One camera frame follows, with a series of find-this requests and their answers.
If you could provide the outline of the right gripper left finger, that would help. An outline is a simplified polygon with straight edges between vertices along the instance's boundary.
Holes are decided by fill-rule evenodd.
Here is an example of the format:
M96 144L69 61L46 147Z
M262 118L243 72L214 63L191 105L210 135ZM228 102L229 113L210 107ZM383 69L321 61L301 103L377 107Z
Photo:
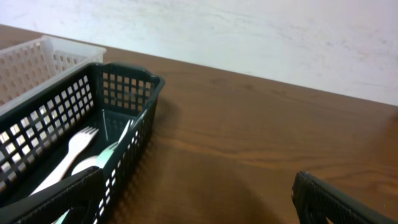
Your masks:
M104 192L103 170L89 167L16 203L1 208L1 223L92 223Z

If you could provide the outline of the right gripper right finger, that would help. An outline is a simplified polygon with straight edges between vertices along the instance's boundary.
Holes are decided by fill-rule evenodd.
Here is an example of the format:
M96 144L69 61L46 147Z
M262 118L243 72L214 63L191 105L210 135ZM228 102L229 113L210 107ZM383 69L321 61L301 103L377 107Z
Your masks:
M300 224L397 224L311 173L296 173L292 201Z

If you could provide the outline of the white plastic fork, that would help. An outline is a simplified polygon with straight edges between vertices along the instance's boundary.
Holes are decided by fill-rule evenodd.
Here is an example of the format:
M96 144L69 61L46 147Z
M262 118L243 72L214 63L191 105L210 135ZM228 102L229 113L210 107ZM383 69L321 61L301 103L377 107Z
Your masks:
M118 142L114 142L114 143L110 144L106 149L104 149L98 155L95 166L102 169L105 166L105 164L107 163L107 161L109 160L109 158L112 156L112 154L113 154L114 150L117 148L117 146L118 146Z
M127 131L129 130L129 127L130 127L133 123L134 123L134 120L133 120L133 119L129 119L129 120L127 121L127 123L126 123L126 125L125 125L125 127L124 127L124 129L123 129L123 131L122 131L122 134L120 135L120 138L119 138L119 140L118 140L118 144L121 143L121 141L122 141L123 138L125 137Z
M89 146L98 131L98 128L87 126L74 134L68 142L68 152L66 156L30 195L36 194L61 181L69 167L73 164L73 161Z

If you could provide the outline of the white plastic spoon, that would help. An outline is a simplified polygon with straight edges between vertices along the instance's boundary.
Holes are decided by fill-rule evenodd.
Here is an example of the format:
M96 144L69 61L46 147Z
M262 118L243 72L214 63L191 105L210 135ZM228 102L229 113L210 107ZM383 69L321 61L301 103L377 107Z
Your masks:
M75 175L91 166L95 166L97 158L98 156L91 156L82 160L73 168L71 175Z

